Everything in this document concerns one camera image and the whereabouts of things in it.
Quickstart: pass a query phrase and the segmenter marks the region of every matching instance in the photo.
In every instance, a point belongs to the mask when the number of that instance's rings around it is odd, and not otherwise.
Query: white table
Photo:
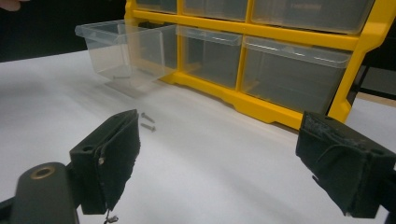
[[[384,223],[344,217],[295,156],[296,132],[222,101],[156,81],[118,91],[92,71],[87,51],[0,63],[0,200],[18,177],[68,152],[105,119],[128,109],[155,119],[115,211],[119,223]],[[357,99],[347,124],[396,148],[396,108]],[[83,216],[103,223],[105,216]]]

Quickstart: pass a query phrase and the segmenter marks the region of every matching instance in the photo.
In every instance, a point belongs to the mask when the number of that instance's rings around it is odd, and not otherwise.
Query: yellow frame
[[[253,0],[247,1],[247,17],[245,22],[240,21],[220,21],[205,18],[197,18],[182,15],[183,0],[177,0],[177,14],[166,14],[161,12],[151,12],[139,10],[135,0],[127,0],[125,7],[125,19],[136,21],[152,21],[158,23],[172,22],[180,25],[189,25],[204,29],[221,30],[234,32],[242,35],[255,35],[273,38],[282,41],[294,42],[303,45],[315,45],[333,49],[344,49],[352,51],[348,67],[341,80],[339,88],[333,98],[328,115],[342,122],[345,122],[351,109],[351,104],[347,101],[350,87],[359,71],[365,54],[379,47],[384,41],[390,26],[396,16],[396,3],[394,0],[376,0],[371,13],[362,31],[358,35],[338,35],[323,34],[310,31],[292,30],[286,28],[273,27],[268,25],[251,23],[251,10]],[[180,84],[189,86],[199,91],[219,97],[224,102],[234,106],[234,108],[255,119],[271,123],[279,122],[299,129],[303,114],[285,107],[265,102],[261,99],[246,95],[240,91],[243,74],[243,63],[245,59],[245,48],[241,51],[241,60],[235,90],[230,90],[219,85],[201,80],[196,77],[184,74],[181,68],[182,63],[182,38],[177,40],[177,72],[163,77],[162,80],[170,84]]]

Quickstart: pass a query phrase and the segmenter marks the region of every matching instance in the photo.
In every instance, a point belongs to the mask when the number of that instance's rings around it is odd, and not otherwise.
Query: transparent storage bin
[[[341,34],[361,31],[375,0],[255,0],[252,21]]]
[[[350,53],[247,36],[242,91],[286,108],[325,114]]]
[[[183,14],[227,21],[244,21],[248,0],[184,0]]]
[[[137,7],[147,11],[177,13],[177,0],[136,0]]]
[[[183,36],[183,71],[189,75],[234,88],[242,36],[185,26],[177,27]]]
[[[108,21],[76,27],[96,73],[135,88],[176,71],[175,25],[147,29],[127,24]]]

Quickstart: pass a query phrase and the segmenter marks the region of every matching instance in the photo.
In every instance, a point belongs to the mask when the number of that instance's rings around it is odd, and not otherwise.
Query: screw
[[[142,118],[149,120],[151,123],[155,123],[154,119],[149,117],[145,112],[142,113]]]
[[[109,218],[106,219],[106,221],[107,221],[108,223],[117,222],[118,220],[119,220],[119,218],[118,218],[117,216],[109,217]]]
[[[147,125],[147,124],[145,124],[145,123],[141,123],[140,125],[141,125],[142,127],[145,127],[145,128],[147,128],[147,129],[151,130],[152,132],[155,132],[155,126],[149,126],[149,125]]]
[[[99,165],[102,165],[103,163],[105,163],[105,158],[103,158],[103,157],[99,158],[98,163],[99,163]]]

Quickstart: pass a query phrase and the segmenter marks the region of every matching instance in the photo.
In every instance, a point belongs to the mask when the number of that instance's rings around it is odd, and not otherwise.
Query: yellow storage cabinet
[[[246,13],[244,13],[240,12],[240,8],[245,10],[245,6],[239,6],[244,5],[244,1],[239,0],[128,0],[125,20],[133,20],[135,25],[145,21],[179,25],[177,28],[177,70],[163,77],[163,81],[189,86],[219,97],[224,102],[233,105],[237,111],[255,119],[267,123],[279,122],[299,129],[305,109],[317,110],[319,113],[325,113],[342,122],[347,119],[351,109],[347,95],[358,74],[361,62],[368,51],[382,44],[394,21],[395,1],[365,0],[359,2],[362,6],[355,8],[353,13],[348,13],[347,7],[356,6],[358,4],[356,1],[337,0],[317,3],[307,1],[308,3],[305,4],[301,1],[294,3],[292,0],[247,0]],[[345,21],[348,26],[340,26],[338,23],[330,24],[330,21],[326,21],[327,17],[320,14],[324,12],[338,13],[338,16],[343,18],[339,21]],[[241,20],[240,15],[246,15],[245,19]],[[314,19],[317,19],[318,23],[313,24]],[[215,39],[218,37],[218,44],[223,41],[226,49],[238,47],[242,43],[237,56],[239,60],[233,56],[236,77],[227,74],[230,78],[234,78],[234,82],[227,81],[228,79],[224,77],[216,77],[215,70],[222,71],[220,68],[214,68],[214,71],[210,72],[210,66],[215,66],[213,64],[198,63],[197,65],[198,68],[209,69],[206,70],[207,73],[213,73],[212,77],[208,77],[194,74],[191,65],[186,62],[188,59],[186,54],[191,53],[188,51],[191,48],[189,41],[200,39],[201,42],[205,42],[202,45],[204,48],[213,44],[209,43],[208,36]],[[227,38],[233,38],[234,44],[227,45]],[[259,41],[260,44],[252,47],[254,41]],[[204,57],[202,60],[213,54],[209,52],[205,55],[204,51],[208,49],[202,50]],[[256,56],[260,59],[253,58],[262,62],[253,62],[249,54],[254,54],[254,50],[259,52]],[[282,54],[281,60],[284,61],[274,58],[273,55],[278,53]],[[294,66],[294,70],[298,67],[296,64],[302,66],[305,64],[307,67],[304,69],[307,75],[305,77],[302,72],[300,75],[286,74],[284,77],[279,77],[273,74],[276,68],[269,68],[269,65],[265,63]],[[320,68],[312,64],[325,66]],[[251,71],[256,68],[258,73],[261,70],[265,72],[262,72],[261,77],[252,79]],[[310,73],[314,70],[313,73],[318,73],[320,76],[322,75],[319,72],[320,69],[323,69],[326,76],[315,78]],[[293,80],[300,84],[293,86]],[[254,91],[255,82],[258,85],[264,84],[263,89]],[[276,88],[268,91],[273,85]],[[320,93],[322,91],[320,85],[329,89],[323,93],[325,96]],[[294,91],[306,91],[304,94],[308,94],[307,99],[310,102],[303,104],[292,100],[289,102],[288,94],[293,95]],[[315,103],[316,98],[319,98],[318,106]],[[301,99],[303,98],[296,98],[295,101],[301,101]]]

